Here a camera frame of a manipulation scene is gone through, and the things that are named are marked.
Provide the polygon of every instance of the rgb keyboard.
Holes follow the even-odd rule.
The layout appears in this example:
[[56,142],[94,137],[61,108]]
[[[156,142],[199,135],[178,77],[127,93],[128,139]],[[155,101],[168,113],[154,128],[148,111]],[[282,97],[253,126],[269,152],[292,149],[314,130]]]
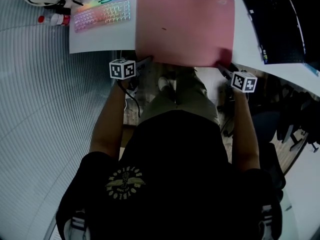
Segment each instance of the rgb keyboard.
[[74,16],[74,31],[86,31],[99,26],[130,20],[130,1],[121,0],[78,11]]

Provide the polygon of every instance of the khaki shorts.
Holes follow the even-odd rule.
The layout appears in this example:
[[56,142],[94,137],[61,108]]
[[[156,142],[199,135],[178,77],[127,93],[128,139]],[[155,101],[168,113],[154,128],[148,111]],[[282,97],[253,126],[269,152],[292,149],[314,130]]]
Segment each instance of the khaki shorts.
[[139,124],[160,114],[182,110],[219,125],[218,111],[207,96],[207,89],[193,68],[184,68],[176,77],[176,91],[166,86],[144,109]]

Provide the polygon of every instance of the striped wall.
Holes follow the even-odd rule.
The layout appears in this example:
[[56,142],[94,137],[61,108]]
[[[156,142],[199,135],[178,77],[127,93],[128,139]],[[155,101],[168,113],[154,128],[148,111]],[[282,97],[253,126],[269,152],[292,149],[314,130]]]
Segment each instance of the striped wall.
[[88,152],[114,52],[69,54],[69,28],[0,0],[0,238],[42,240]]

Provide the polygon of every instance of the cable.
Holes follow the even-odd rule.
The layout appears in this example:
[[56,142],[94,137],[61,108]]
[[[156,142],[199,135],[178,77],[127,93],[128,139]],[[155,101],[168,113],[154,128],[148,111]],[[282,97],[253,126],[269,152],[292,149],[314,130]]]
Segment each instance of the cable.
[[116,82],[118,83],[118,86],[121,88],[121,90],[122,90],[125,94],[127,94],[131,99],[133,99],[133,100],[135,101],[136,105],[138,106],[138,117],[140,118],[140,106],[139,106],[138,101],[137,101],[134,97],[132,97],[132,96],[127,92],[127,90],[125,90],[125,88],[122,86],[120,80],[117,80]]
[[221,128],[220,134],[222,134],[225,126],[227,125],[227,123],[229,123],[229,121],[230,121],[232,118],[233,118],[233,117],[230,117],[230,118],[224,123],[224,125],[223,125],[222,128]]

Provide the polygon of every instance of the pink pad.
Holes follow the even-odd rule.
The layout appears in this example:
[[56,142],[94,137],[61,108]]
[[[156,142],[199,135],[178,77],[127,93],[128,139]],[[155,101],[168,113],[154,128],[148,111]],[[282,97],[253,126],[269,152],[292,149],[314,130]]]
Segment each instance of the pink pad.
[[190,67],[228,67],[235,0],[137,0],[135,51],[139,59]]

